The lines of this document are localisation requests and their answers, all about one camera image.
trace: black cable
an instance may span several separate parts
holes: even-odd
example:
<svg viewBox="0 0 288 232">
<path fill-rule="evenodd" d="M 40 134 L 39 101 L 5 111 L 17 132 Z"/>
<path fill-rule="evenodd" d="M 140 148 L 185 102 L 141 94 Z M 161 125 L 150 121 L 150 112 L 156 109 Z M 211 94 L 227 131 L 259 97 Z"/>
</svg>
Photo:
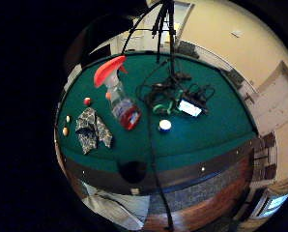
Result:
<svg viewBox="0 0 288 232">
<path fill-rule="evenodd" d="M 173 226 L 173 218 L 171 215 L 171 210 L 170 207 L 167 203 L 167 200 L 165 198 L 164 192 L 162 190 L 159 178 L 158 178 L 158 174 L 156 171 L 156 153 L 155 153 L 155 149 L 153 146 L 153 142 L 152 142 L 152 130 L 151 130 L 151 109 L 149 107 L 147 107 L 147 112 L 148 112 L 148 123 L 147 123 L 147 128 L 148 128 L 148 137 L 149 137 L 149 141 L 150 141 L 150 154 L 151 154 L 151 167 L 153 170 L 153 174 L 154 174 L 154 179 L 155 179 L 155 183 L 158 189 L 158 193 L 162 199 L 163 205 L 165 207 L 165 211 L 167 214 L 167 223 L 168 223 L 168 227 L 165 227 L 166 230 L 173 232 L 174 231 L 174 226 Z"/>
<path fill-rule="evenodd" d="M 206 85 L 206 86 L 204 86 L 203 87 L 204 89 L 205 89 L 205 91 L 204 91 L 204 97 L 205 97 L 205 99 L 206 99 L 206 101 L 208 101 L 214 94 L 215 94 L 215 89 L 211 86 L 211 85 Z M 206 94 L 206 92 L 207 92 L 207 90 L 213 90 L 213 92 L 211 93 L 211 95 L 209 95 L 209 97 L 207 97 L 205 94 Z"/>
<path fill-rule="evenodd" d="M 131 36 L 132 36 L 135 28 L 136 28 L 136 27 L 138 26 L 138 24 L 142 21 L 142 19 L 143 19 L 149 12 L 151 12 L 156 6 L 158 6 L 159 4 L 161 4 L 161 1 L 155 3 L 152 7 L 150 7 L 150 8 L 136 21 L 136 23 L 134 24 L 134 26 L 130 29 L 129 35 L 128 35 L 128 37 L 127 37 L 127 39 L 126 39 L 126 41 L 125 41 L 124 47 L 123 47 L 123 49 L 122 49 L 121 55 L 124 55 L 125 50 L 126 50 L 126 47 L 127 47 L 127 44 L 128 44 L 128 42 L 129 42 L 129 40 L 130 40 L 130 38 L 131 38 Z"/>
<path fill-rule="evenodd" d="M 164 66 L 165 64 L 167 64 L 167 62 L 169 61 L 169 59 L 163 61 L 161 64 L 159 64 L 157 67 L 155 67 L 143 80 L 142 84 L 136 86 L 135 88 L 135 95 L 136 97 L 141 100 L 142 102 L 144 102 L 145 100 L 142 99 L 141 95 L 142 95 L 142 89 L 143 87 L 149 87 L 152 88 L 151 85 L 146 85 L 146 81 L 148 78 L 150 78 L 158 69 L 160 69 L 162 66 Z"/>
<path fill-rule="evenodd" d="M 192 88 L 193 86 L 198 87 L 197 90 L 201 89 L 201 87 L 200 87 L 197 83 L 192 83 L 191 85 L 189 85 L 189 87 L 188 87 L 188 89 L 187 89 L 187 92 L 188 92 L 188 93 L 190 92 L 190 90 L 191 90 L 191 88 Z"/>
<path fill-rule="evenodd" d="M 170 75 L 174 77 L 174 1 L 168 1 L 168 13 L 169 13 L 169 37 L 170 37 Z"/>
<path fill-rule="evenodd" d="M 169 72 L 170 72 L 170 78 L 171 78 L 171 80 L 174 81 L 175 84 L 176 84 L 183 92 L 185 92 L 186 89 L 181 85 L 180 81 L 176 79 L 175 74 L 174 74 L 174 75 L 171 75 L 171 67 L 169 67 Z"/>
<path fill-rule="evenodd" d="M 163 12 L 166 11 L 166 5 L 165 4 L 162 4 L 159 12 L 158 12 L 158 15 L 156 17 L 156 21 L 155 21 L 155 24 L 153 26 L 153 32 L 152 32 L 152 35 L 153 35 L 153 38 L 155 37 L 156 33 L 157 33 L 157 30 L 158 30 L 158 26 L 159 26 L 159 22 L 162 18 L 162 15 L 163 15 Z"/>
<path fill-rule="evenodd" d="M 161 20 L 159 22 L 159 29 L 158 29 L 157 64 L 159 63 L 159 60 L 160 60 L 161 35 L 162 35 L 162 31 L 163 31 L 162 29 L 163 29 L 164 18 L 166 16 L 166 12 L 167 12 L 166 5 L 164 4 L 163 6 L 162 6 L 162 8 L 160 10 L 162 12 L 161 12 Z"/>
</svg>

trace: clear plastic bottle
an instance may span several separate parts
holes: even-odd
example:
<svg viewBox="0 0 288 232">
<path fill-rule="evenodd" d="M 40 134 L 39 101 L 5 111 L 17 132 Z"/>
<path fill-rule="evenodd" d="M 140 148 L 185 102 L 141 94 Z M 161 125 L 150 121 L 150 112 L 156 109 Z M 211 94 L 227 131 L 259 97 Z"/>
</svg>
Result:
<svg viewBox="0 0 288 232">
<path fill-rule="evenodd" d="M 107 87 L 106 97 L 110 101 L 112 114 L 125 129 L 132 130 L 141 116 L 139 108 L 125 94 L 116 72 L 113 72 L 104 84 Z"/>
</svg>

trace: white light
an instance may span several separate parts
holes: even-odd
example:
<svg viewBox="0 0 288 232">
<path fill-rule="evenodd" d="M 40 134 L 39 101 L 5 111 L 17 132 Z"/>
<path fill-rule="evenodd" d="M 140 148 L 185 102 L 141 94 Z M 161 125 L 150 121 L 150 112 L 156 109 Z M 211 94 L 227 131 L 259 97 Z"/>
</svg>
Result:
<svg viewBox="0 0 288 232">
<path fill-rule="evenodd" d="M 139 188 L 131 188 L 130 190 L 132 195 L 138 195 L 140 193 Z"/>
<path fill-rule="evenodd" d="M 278 197 L 276 199 L 273 199 L 271 204 L 270 204 L 270 206 L 269 206 L 269 208 L 268 208 L 268 210 L 281 205 L 287 199 L 287 197 L 288 197 L 288 194 L 280 196 L 280 197 Z"/>
<path fill-rule="evenodd" d="M 168 120 L 163 119 L 159 122 L 159 128 L 163 131 L 168 131 L 171 129 L 171 127 L 171 122 Z"/>
<path fill-rule="evenodd" d="M 274 209 L 274 210 L 271 210 L 271 211 L 267 211 L 266 213 L 264 213 L 262 216 L 263 217 L 268 217 L 268 216 L 270 216 L 270 215 L 272 215 L 272 214 L 274 214 L 277 210 L 279 210 L 279 208 L 280 207 L 277 207 L 276 209 Z"/>
<path fill-rule="evenodd" d="M 193 117 L 198 116 L 202 112 L 202 109 L 184 100 L 181 100 L 179 110 L 182 110 Z"/>
</svg>

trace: camouflage cloth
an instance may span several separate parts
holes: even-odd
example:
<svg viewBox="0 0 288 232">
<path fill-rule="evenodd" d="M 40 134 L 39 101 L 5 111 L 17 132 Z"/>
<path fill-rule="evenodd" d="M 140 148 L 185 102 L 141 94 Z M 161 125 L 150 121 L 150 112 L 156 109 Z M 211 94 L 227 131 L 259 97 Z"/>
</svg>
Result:
<svg viewBox="0 0 288 232">
<path fill-rule="evenodd" d="M 108 148 L 111 146 L 113 136 L 92 107 L 86 108 L 79 115 L 75 132 L 85 155 L 92 149 L 97 149 L 98 141 L 102 141 Z"/>
</svg>

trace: pool table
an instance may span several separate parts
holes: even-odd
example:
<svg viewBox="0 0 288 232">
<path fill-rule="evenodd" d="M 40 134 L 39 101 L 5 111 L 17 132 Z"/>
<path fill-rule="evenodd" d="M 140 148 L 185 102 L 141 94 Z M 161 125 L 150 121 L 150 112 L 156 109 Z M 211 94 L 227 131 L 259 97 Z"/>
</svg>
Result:
<svg viewBox="0 0 288 232">
<path fill-rule="evenodd" d="M 104 62 L 115 57 L 105 57 L 86 66 L 67 83 L 58 103 L 55 133 L 65 167 L 78 179 L 99 189 L 121 194 L 151 194 L 157 191 L 150 147 L 156 156 L 156 169 L 165 191 L 185 188 L 213 177 L 253 151 L 258 131 L 244 101 L 232 83 L 222 72 L 191 57 L 176 54 L 176 70 L 188 73 L 200 86 L 210 84 L 216 90 L 207 106 L 209 114 L 198 117 L 171 114 L 157 115 L 148 111 L 145 103 L 135 95 L 135 89 L 155 69 L 156 54 L 153 51 L 126 53 L 124 67 L 120 72 L 125 92 L 135 100 L 141 110 L 141 118 L 133 130 L 125 130 L 111 114 L 105 98 L 106 88 L 95 88 L 93 78 Z M 169 58 L 161 53 L 160 61 Z M 168 65 L 157 69 L 147 79 L 148 84 L 163 81 L 168 76 Z M 87 107 L 83 100 L 91 98 L 93 107 L 113 134 L 111 148 L 99 143 L 98 149 L 84 155 L 77 134 L 76 119 Z M 71 121 L 66 124 L 69 115 Z M 169 120 L 169 132 L 160 132 L 160 120 Z M 63 135 L 67 125 L 69 134 Z M 120 174 L 117 163 L 130 161 L 148 163 L 147 173 L 139 183 L 129 183 Z"/>
</svg>

